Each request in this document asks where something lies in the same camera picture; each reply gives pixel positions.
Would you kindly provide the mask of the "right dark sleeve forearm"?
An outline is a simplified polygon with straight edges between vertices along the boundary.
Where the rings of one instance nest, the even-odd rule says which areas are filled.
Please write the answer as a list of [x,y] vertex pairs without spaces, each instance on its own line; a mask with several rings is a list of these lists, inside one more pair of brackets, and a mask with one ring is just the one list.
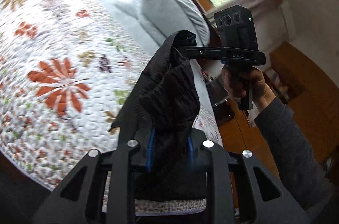
[[331,223],[338,213],[338,189],[314,158],[294,112],[275,98],[255,119],[268,143],[284,187],[306,211],[311,223]]

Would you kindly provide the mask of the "right hand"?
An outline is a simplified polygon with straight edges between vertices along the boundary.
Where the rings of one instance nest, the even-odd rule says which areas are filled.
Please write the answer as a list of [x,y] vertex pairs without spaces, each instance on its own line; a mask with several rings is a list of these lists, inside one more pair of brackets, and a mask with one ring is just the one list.
[[244,83],[249,83],[252,89],[252,99],[259,113],[276,98],[274,92],[266,84],[262,71],[258,68],[253,67],[250,71],[237,74],[223,66],[221,74],[224,89],[234,101],[239,101],[246,96]]

